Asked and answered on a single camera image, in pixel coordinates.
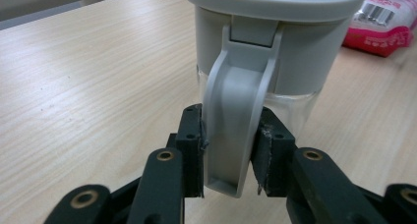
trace white pitcher lid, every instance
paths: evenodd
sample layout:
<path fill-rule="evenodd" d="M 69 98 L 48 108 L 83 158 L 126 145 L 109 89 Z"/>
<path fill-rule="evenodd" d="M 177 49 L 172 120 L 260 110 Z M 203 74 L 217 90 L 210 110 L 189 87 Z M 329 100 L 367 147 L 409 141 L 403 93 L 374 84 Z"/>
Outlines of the white pitcher lid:
<path fill-rule="evenodd" d="M 189 0 L 218 13 L 288 22 L 317 23 L 350 18 L 363 0 Z"/>

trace gray plastic handle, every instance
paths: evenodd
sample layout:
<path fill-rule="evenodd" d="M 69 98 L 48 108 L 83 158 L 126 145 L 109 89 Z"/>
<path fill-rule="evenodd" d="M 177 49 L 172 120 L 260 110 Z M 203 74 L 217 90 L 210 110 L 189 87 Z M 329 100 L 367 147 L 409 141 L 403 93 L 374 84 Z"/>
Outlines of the gray plastic handle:
<path fill-rule="evenodd" d="M 276 74 L 282 29 L 272 48 L 230 41 L 223 27 L 222 48 L 210 74 L 203 103 L 208 147 L 205 184 L 229 196 L 242 194 L 256 129 L 269 82 Z"/>

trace plastic bag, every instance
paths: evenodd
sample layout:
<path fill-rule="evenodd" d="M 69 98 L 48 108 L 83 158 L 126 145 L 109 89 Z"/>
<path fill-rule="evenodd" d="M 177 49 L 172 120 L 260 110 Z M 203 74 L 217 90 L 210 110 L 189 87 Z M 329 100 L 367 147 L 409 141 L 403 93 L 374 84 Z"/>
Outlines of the plastic bag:
<path fill-rule="evenodd" d="M 365 0 L 343 45 L 387 57 L 409 46 L 417 25 L 417 0 Z"/>

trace wood grain surface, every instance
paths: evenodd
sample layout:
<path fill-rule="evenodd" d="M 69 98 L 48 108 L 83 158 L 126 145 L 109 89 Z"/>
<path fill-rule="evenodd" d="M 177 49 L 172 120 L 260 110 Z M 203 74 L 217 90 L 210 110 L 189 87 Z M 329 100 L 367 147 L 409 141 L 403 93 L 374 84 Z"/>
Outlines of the wood grain surface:
<path fill-rule="evenodd" d="M 417 47 L 341 48 L 298 140 L 383 194 L 417 185 Z M 108 0 L 0 31 L 0 223 L 42 223 L 70 190 L 114 191 L 200 102 L 187 0 Z M 289 223 L 285 199 L 206 189 L 186 223 Z"/>

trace clear plastic pitcher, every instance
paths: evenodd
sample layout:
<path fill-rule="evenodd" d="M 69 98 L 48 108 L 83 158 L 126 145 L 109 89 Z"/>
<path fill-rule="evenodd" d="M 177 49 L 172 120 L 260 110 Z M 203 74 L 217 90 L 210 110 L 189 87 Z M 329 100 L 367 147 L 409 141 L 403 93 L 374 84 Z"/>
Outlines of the clear plastic pitcher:
<path fill-rule="evenodd" d="M 207 187 L 239 197 L 263 105 L 297 137 L 363 0 L 196 5 Z"/>

